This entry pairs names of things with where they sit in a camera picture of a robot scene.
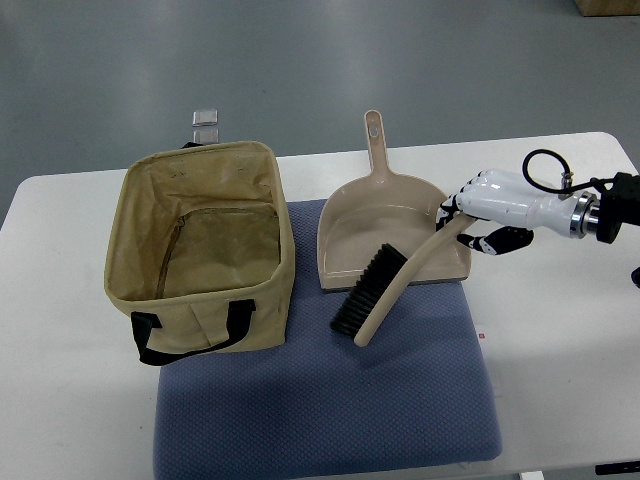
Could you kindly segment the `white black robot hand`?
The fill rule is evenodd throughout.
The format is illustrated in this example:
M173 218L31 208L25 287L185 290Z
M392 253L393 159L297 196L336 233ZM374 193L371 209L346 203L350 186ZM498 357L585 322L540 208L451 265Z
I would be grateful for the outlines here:
M486 170L469 180L439 207L436 228L459 214L493 221L500 228L484 236L457 235L462 245L489 255L503 255L529 246L538 228L562 237L581 239L594 231L591 211L599 206L595 194L580 190L551 193L534 187L519 174Z

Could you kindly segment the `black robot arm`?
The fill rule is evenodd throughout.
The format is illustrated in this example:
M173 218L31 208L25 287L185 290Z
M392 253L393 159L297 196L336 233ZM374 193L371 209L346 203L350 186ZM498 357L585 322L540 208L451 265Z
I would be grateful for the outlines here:
M588 231L599 242L612 244L623 224L639 225L639 176L618 172L591 182L600 197L590 209Z

